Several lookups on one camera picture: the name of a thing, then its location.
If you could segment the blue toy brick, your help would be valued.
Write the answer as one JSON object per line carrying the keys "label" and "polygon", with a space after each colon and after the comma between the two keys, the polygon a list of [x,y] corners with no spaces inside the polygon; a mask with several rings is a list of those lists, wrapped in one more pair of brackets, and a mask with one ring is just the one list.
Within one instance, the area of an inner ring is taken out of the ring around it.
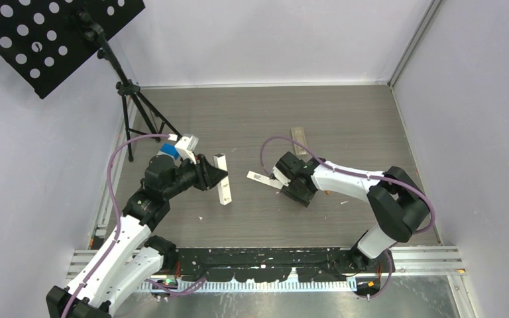
{"label": "blue toy brick", "polygon": [[180,154],[176,150],[175,146],[172,144],[163,144],[158,151],[158,155],[170,156],[174,160],[178,160],[180,158]]}

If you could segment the white slim remote control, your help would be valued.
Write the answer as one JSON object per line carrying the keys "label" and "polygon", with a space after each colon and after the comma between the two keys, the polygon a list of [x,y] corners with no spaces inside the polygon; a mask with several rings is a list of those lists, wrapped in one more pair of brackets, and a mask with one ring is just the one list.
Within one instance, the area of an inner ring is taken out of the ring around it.
{"label": "white slim remote control", "polygon": [[[227,168],[227,158],[226,155],[223,153],[219,153],[213,156],[214,160],[214,166],[216,168],[219,168],[220,170],[223,170],[225,172],[228,172]],[[231,186],[229,183],[229,177],[225,176],[218,184],[217,184],[217,190],[219,195],[219,202],[222,205],[228,205],[232,202],[232,196],[231,196]]]}

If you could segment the aluminium rail frame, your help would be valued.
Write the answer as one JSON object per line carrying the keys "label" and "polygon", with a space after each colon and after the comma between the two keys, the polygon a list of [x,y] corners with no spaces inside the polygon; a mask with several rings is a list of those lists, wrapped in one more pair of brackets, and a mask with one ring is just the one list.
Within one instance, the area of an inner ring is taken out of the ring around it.
{"label": "aluminium rail frame", "polygon": [[353,292],[359,297],[371,297],[377,295],[384,283],[389,278],[396,276],[463,276],[466,271],[457,250],[448,246],[427,247],[402,247],[388,251],[392,255],[394,269],[385,277],[372,278],[358,274],[349,276],[341,282],[309,282],[298,281],[298,277],[292,274],[283,282],[256,283],[253,280],[241,283],[236,280],[230,282],[208,282],[200,278],[194,282],[186,282],[175,274],[153,274],[146,279],[138,288],[138,291],[159,292],[160,288],[153,285],[163,285],[166,289],[175,292],[197,290],[203,293],[224,292]]}

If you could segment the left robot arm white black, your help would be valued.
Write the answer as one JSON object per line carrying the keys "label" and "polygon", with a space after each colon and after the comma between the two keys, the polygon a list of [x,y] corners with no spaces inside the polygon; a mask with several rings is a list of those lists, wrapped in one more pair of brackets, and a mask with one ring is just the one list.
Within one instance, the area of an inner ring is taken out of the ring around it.
{"label": "left robot arm white black", "polygon": [[128,200],[119,224],[85,268],[64,288],[46,296],[51,317],[113,317],[121,304],[148,278],[169,274],[177,264],[176,245],[152,232],[168,214],[170,199],[194,187],[217,188],[230,203],[227,161],[202,154],[175,161],[167,154],[150,159],[140,189]]}

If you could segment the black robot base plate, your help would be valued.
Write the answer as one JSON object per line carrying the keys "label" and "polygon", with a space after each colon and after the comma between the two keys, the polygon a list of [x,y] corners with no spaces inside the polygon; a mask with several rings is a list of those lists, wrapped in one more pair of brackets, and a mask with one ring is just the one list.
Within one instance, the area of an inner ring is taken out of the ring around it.
{"label": "black robot base plate", "polygon": [[159,274],[175,274],[186,282],[341,282],[362,274],[385,277],[394,269],[391,253],[365,260],[352,248],[177,248],[169,253]]}

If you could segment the white remote back cover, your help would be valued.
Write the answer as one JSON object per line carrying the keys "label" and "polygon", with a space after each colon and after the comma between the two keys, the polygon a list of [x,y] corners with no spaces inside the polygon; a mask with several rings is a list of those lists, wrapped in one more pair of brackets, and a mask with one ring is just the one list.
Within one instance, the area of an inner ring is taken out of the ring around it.
{"label": "white remote back cover", "polygon": [[282,184],[279,180],[272,179],[268,176],[264,176],[262,174],[249,171],[247,174],[247,178],[256,181],[258,183],[264,184],[266,186],[270,186],[276,189],[282,189],[284,187],[284,184]]}

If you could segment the black perforated music stand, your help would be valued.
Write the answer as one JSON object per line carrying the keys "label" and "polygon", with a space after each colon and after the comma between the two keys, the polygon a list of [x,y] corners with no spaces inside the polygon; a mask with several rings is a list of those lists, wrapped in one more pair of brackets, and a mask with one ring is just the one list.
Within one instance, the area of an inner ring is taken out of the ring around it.
{"label": "black perforated music stand", "polygon": [[126,75],[109,43],[144,8],[143,1],[0,1],[0,57],[44,99],[97,56],[117,74],[126,136],[140,133],[129,124],[131,99],[153,139],[169,128],[177,141],[181,133]]}

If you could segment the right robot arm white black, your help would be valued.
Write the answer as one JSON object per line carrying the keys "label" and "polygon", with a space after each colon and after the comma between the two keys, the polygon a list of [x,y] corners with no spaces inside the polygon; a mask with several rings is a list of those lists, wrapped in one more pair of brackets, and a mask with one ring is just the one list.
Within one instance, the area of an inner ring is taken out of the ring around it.
{"label": "right robot arm white black", "polygon": [[285,153],[272,168],[281,192],[307,207],[318,191],[341,193],[367,202],[376,219],[352,248],[353,266],[368,272],[378,256],[398,242],[408,242],[431,209],[425,195],[407,173],[396,166],[385,172],[367,172],[336,165],[323,158],[307,162]]}

